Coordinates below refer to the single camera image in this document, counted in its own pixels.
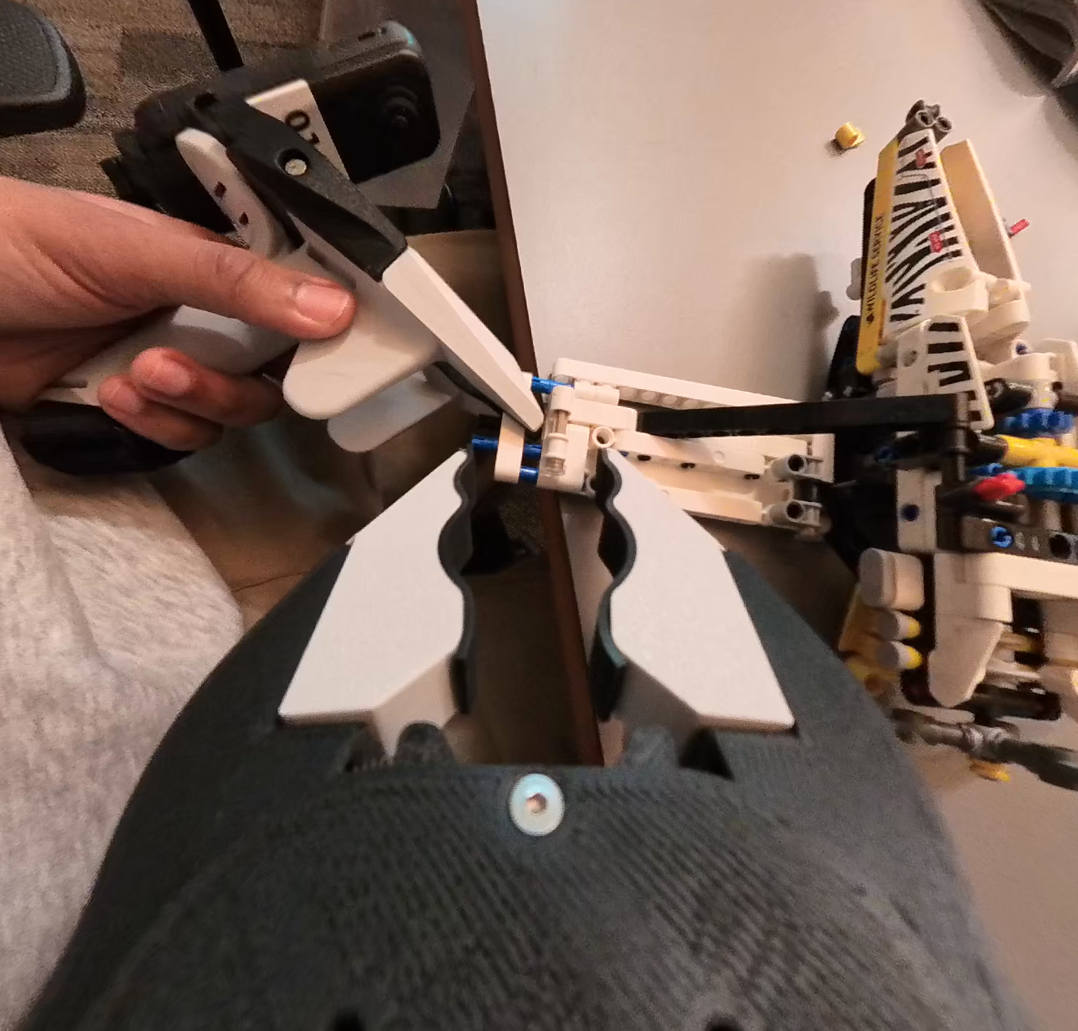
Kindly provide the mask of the zebra striped lego plane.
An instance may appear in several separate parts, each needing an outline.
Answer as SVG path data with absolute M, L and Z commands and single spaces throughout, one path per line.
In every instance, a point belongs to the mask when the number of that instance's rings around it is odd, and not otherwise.
M 591 494 L 616 451 L 700 518 L 826 539 L 856 577 L 837 646 L 907 741 L 1076 791 L 1076 342 L 1029 348 L 1029 283 L 969 140 L 916 101 L 863 197 L 860 311 L 819 403 L 559 359 L 545 425 L 473 445 L 497 480 Z

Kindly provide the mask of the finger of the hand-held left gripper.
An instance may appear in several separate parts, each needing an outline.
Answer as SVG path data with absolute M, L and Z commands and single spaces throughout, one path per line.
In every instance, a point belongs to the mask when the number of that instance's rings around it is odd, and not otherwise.
M 295 352 L 282 391 L 300 416 L 327 422 L 425 367 L 447 365 L 520 426 L 539 430 L 543 411 L 533 379 L 415 249 L 398 256 L 379 281 L 328 246 L 304 251 L 350 285 L 358 310 L 337 336 Z
M 453 366 L 428 366 L 329 418 L 327 431 L 347 452 L 371 452 L 443 413 L 498 418 L 505 409 Z

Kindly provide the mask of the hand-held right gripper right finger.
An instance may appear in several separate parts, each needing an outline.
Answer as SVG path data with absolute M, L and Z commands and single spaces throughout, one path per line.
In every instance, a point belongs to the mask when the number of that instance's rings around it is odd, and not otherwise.
M 721 542 L 616 450 L 600 451 L 593 487 L 610 575 L 590 652 L 600 721 L 659 727 L 677 745 L 705 730 L 793 730 Z

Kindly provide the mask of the grey sweatshirt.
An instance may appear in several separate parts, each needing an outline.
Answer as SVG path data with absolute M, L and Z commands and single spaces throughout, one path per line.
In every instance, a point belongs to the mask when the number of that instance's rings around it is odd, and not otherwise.
M 158 742 L 241 611 L 142 479 L 1 446 L 1 1018 L 54 970 Z

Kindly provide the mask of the black metal pole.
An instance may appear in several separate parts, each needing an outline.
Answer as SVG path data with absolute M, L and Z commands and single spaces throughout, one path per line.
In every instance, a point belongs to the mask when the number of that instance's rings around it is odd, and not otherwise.
M 244 66 L 238 43 L 220 0 L 185 0 L 213 63 L 221 71 Z

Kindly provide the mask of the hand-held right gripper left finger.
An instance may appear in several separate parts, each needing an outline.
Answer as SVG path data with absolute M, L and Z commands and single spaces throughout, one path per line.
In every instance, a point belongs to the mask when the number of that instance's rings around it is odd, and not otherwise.
M 404 732 L 469 709 L 476 635 L 474 459 L 458 450 L 348 544 L 278 716 L 360 724 L 395 754 Z

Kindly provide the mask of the black mesh office chair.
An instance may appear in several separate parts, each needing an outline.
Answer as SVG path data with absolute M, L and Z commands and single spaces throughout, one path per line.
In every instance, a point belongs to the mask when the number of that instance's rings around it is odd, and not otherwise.
M 87 106 L 81 69 L 55 24 L 1 0 L 1 138 L 71 129 Z

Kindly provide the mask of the person's left hand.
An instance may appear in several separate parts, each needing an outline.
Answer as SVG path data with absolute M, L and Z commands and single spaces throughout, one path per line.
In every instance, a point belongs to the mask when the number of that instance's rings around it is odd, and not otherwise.
M 1 409 L 34 404 L 138 324 L 186 305 L 292 340 L 337 336 L 357 312 L 337 284 L 219 235 L 88 192 L 1 180 Z M 157 445 L 195 452 L 275 416 L 265 377 L 234 377 L 168 348 L 106 379 L 101 408 Z

